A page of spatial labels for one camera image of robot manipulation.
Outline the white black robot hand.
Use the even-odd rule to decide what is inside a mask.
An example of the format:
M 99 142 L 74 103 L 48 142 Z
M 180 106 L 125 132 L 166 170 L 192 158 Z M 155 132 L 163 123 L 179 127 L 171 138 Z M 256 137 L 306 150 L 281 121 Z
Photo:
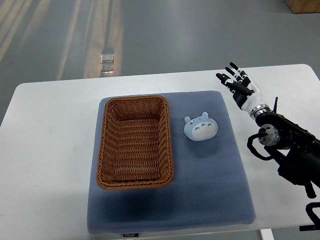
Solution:
M 265 105 L 262 100 L 262 92 L 243 69 L 233 62 L 230 62 L 229 65 L 232 69 L 225 67 L 225 70 L 230 76 L 225 73 L 217 73 L 216 77 L 232 93 L 237 106 L 242 111 L 252 114 L 255 107 Z

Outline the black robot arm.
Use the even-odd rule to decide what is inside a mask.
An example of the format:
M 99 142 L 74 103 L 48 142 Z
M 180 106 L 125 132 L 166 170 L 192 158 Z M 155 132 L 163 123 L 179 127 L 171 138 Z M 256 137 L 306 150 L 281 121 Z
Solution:
M 263 161 L 275 160 L 278 174 L 294 185 L 304 186 L 310 199 L 316 197 L 313 185 L 320 186 L 320 141 L 298 124 L 273 110 L 258 105 L 249 113 L 260 127 L 247 140 L 247 148 Z

